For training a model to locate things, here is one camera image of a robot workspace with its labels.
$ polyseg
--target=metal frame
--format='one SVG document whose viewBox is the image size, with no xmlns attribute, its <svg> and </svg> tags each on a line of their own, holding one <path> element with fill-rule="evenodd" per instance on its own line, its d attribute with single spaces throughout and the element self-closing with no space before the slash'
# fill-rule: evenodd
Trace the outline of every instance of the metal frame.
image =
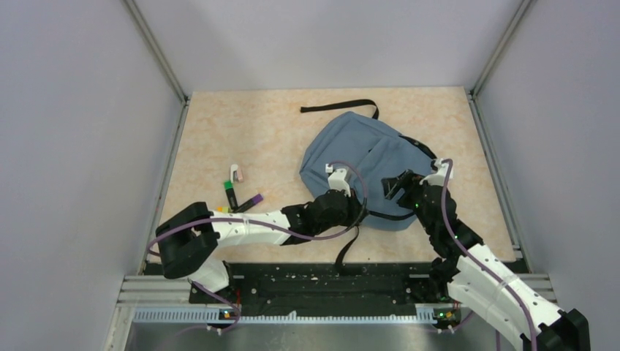
<svg viewBox="0 0 620 351">
<path fill-rule="evenodd" d="M 165 174 L 162 179 L 162 183 L 159 190 L 159 198 L 156 202 L 156 210 L 154 216 L 151 219 L 151 223 L 148 228 L 149 239 L 153 237 L 154 230 L 159 223 L 161 217 L 161 209 L 167 194 L 168 184 L 170 183 L 170 177 L 172 175 L 173 165 L 176 158 L 176 152 L 178 150 L 179 143 L 181 142 L 181 134 L 185 124 L 187 112 L 189 109 L 189 96 L 184 92 L 178 78 L 175 76 L 169 61 L 166 59 L 162 52 L 155 36 L 149 28 L 142 12 L 135 3 L 135 0 L 121 0 L 126 10 L 130 14 L 132 20 L 136 25 L 136 29 L 148 48 L 154 60 L 158 64 L 162 74 L 164 75 L 167 83 L 174 91 L 177 98 L 184 104 L 183 110 L 179 117 L 177 130 L 173 144 L 170 148 L 170 152 L 167 155 L 167 166 Z M 500 165 L 498 163 L 498 157 L 495 152 L 493 141 L 488 133 L 488 127 L 486 126 L 482 111 L 478 105 L 478 97 L 486 86 L 488 79 L 493 73 L 496 65 L 499 63 L 502 54 L 510 44 L 511 39 L 514 36 L 519 25 L 522 23 L 524 16 L 529 13 L 535 0 L 522 0 L 517 11 L 515 12 L 512 20 L 508 24 L 502 38 L 498 42 L 495 51 L 486 63 L 484 70 L 478 78 L 474 87 L 467 91 L 467 97 L 469 100 L 469 106 L 472 110 L 472 115 L 477 127 L 478 135 L 480 136 L 480 142 L 482 143 L 483 150 L 485 152 L 489 170 L 491 171 L 491 177 L 498 194 L 500 206 L 502 207 L 502 213 L 507 223 L 509 234 L 513 242 L 513 248 L 515 250 L 515 256 L 520 259 L 527 258 L 527 252 L 522 245 L 521 240 L 521 228 L 518 220 L 513 211 L 513 204 L 510 201 L 510 193 L 504 182 L 504 176 Z M 143 269 L 143 264 L 139 267 L 137 274 L 140 274 Z M 537 291 L 542 297 L 549 301 L 556 302 L 556 296 L 553 292 L 553 288 L 549 281 L 548 275 L 545 273 L 528 273 L 519 275 L 532 289 Z M 189 294 L 190 285 L 184 280 L 167 280 L 162 276 L 127 276 L 122 284 L 121 291 L 119 292 L 116 309 L 110 324 L 110 330 L 108 331 L 108 337 L 105 344 L 106 351 L 119 351 L 125 350 L 126 343 L 130 337 L 130 329 L 136 311 L 151 311 L 149 309 L 191 309 L 196 311 L 205 311 L 205 307 L 201 305 L 190 305 Z M 447 304 L 416 304 L 421 311 L 427 311 L 427 309 L 442 309 L 450 307 Z M 295 316 L 289 317 L 287 322 L 295 322 Z M 165 322 L 166 319 L 159 319 L 155 322 Z M 270 322 L 282 322 L 279 319 L 273 320 L 260 320 L 260 323 Z M 349 323 L 350 320 L 339 320 L 332 322 Z M 374 318 L 363 320 L 362 322 L 377 322 Z M 398 320 L 398 322 L 407 322 L 407 319 Z"/>
</svg>

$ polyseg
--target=table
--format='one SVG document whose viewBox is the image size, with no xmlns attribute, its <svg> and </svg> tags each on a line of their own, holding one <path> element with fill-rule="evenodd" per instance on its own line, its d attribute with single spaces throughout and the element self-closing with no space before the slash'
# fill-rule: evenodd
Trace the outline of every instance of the table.
<svg viewBox="0 0 620 351">
<path fill-rule="evenodd" d="M 438 157 L 454 159 L 450 192 L 459 218 L 499 259 L 515 260 L 462 87 L 194 92 L 160 223 L 196 201 L 206 201 L 212 210 L 226 206 L 223 181 L 233 163 L 242 167 L 245 178 L 235 184 L 239 203 L 258 193 L 265 198 L 250 213 L 313 200 L 298 174 L 303 154 L 318 132 L 347 110 L 301 114 L 299 107 L 350 99 L 374 100 L 381 121 L 425 143 Z M 350 110 L 372 116 L 374 107 Z M 329 263 L 353 235 L 351 231 L 333 240 L 294 246 L 232 246 L 213 254 L 229 262 Z M 428 262 L 436 256 L 416 221 L 401 232 L 361 227 L 345 262 Z"/>
</svg>

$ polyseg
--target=black strap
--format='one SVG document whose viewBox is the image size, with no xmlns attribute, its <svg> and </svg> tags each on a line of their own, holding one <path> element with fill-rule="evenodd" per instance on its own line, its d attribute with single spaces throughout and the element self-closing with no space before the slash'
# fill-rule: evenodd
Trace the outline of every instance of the black strap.
<svg viewBox="0 0 620 351">
<path fill-rule="evenodd" d="M 400 137 L 402 137 L 403 139 L 407 140 L 408 142 L 411 143 L 411 145 L 415 146 L 416 148 L 419 148 L 420 151 L 422 151 L 426 156 L 430 157 L 431 159 L 436 159 L 437 156 L 435 156 L 435 153 L 433 151 L 431 151 L 431 148 L 429 148 L 428 146 L 422 144 L 421 142 L 417 141 L 416 139 L 412 138 L 412 137 L 406 137 L 404 135 L 399 135 Z"/>
<path fill-rule="evenodd" d="M 372 119 L 379 119 L 379 107 L 377 106 L 377 104 L 374 103 L 374 101 L 370 99 L 359 99 L 359 100 L 351 100 L 351 101 L 345 101 L 345 102 L 337 102 L 336 104 L 329 104 L 329 105 L 323 105 L 323 106 L 301 107 L 299 111 L 301 113 L 329 111 L 329 110 L 340 110 L 341 108 L 351 108 L 351 107 L 367 106 L 367 105 L 372 105 L 377 108 L 374 111 L 374 114 L 372 115 Z"/>
<path fill-rule="evenodd" d="M 389 221 L 402 221 L 402 220 L 405 220 L 405 219 L 407 219 L 407 218 L 409 218 L 409 217 L 414 215 L 414 213 L 411 212 L 410 214 L 403 214 L 403 215 L 400 215 L 400 216 L 393 216 L 391 214 L 382 214 L 381 212 L 370 211 L 370 210 L 368 210 L 368 214 L 370 214 L 371 216 L 387 219 Z"/>
<path fill-rule="evenodd" d="M 347 245 L 344 245 L 342 250 L 340 250 L 340 252 L 338 253 L 338 257 L 336 257 L 336 262 L 334 263 L 334 266 L 335 266 L 336 272 L 338 272 L 342 276 L 355 275 L 355 274 L 360 273 L 360 272 L 354 272 L 351 269 L 345 270 L 344 263 L 342 262 L 344 261 L 344 255 L 347 254 L 347 252 L 351 248 L 351 245 L 353 245 L 353 243 L 358 239 L 359 236 L 360 236 L 360 227 L 355 226 L 355 237 L 353 237 L 353 239 L 351 239 L 351 241 L 349 241 Z"/>
</svg>

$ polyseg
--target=beige marble tabletop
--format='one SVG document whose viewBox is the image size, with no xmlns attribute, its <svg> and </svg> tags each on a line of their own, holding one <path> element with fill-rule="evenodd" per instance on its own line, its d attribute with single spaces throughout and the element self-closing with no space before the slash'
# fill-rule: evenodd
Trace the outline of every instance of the beige marble tabletop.
<svg viewBox="0 0 620 351">
<path fill-rule="evenodd" d="M 425 143 L 437 156 L 454 159 L 450 192 L 459 218 L 483 237 L 497 257 L 515 259 L 462 87 L 195 92 L 161 222 L 196 201 L 207 202 L 212 210 L 226 206 L 222 183 L 232 163 L 242 167 L 245 178 L 235 184 L 239 203 L 258 193 L 265 198 L 250 213 L 313 200 L 298 174 L 303 153 L 329 121 L 347 110 L 301 114 L 299 107 L 350 99 L 374 100 L 381 121 Z M 372 116 L 374 107 L 350 110 Z M 230 262 L 331 263 L 353 235 L 351 231 L 333 240 L 294 246 L 232 246 L 213 254 Z M 361 227 L 345 262 L 423 262 L 435 257 L 416 221 L 401 232 Z"/>
</svg>

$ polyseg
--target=gray-blue fabric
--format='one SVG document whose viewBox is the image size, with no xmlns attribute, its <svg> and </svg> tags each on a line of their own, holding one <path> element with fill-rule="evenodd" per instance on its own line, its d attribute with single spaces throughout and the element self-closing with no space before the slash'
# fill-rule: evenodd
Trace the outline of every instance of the gray-blue fabric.
<svg viewBox="0 0 620 351">
<path fill-rule="evenodd" d="M 392 199 L 383 194 L 383 178 L 393 178 L 405 170 L 426 176 L 431 173 L 431 159 L 420 149 L 399 137 L 394 128 L 376 119 L 347 112 L 333 119 L 306 149 L 299 174 L 314 197 L 329 190 L 325 164 L 344 160 L 360 171 L 368 186 L 368 210 L 401 216 L 411 210 L 396 204 L 403 190 Z M 362 184 L 355 175 L 350 180 L 358 197 Z M 392 221 L 367 216 L 362 224 L 379 230 L 404 230 L 415 221 L 411 216 L 401 221 Z"/>
</svg>

